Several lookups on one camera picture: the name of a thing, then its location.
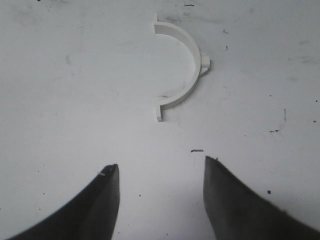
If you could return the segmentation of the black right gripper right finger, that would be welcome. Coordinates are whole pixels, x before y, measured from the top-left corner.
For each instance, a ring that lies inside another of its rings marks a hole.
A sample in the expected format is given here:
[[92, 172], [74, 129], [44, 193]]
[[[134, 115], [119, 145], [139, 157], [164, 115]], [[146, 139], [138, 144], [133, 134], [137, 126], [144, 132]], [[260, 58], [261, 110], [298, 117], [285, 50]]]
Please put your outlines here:
[[260, 197], [218, 159], [206, 156], [205, 212], [217, 240], [318, 240], [319, 231]]

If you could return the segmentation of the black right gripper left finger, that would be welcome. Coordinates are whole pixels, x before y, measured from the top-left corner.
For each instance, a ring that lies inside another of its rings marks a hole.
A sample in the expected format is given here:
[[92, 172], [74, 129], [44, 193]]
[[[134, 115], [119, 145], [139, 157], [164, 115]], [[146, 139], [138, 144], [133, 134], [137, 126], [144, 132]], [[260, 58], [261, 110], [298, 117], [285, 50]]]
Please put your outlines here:
[[110, 240], [120, 206], [120, 171], [105, 166], [72, 200], [13, 240]]

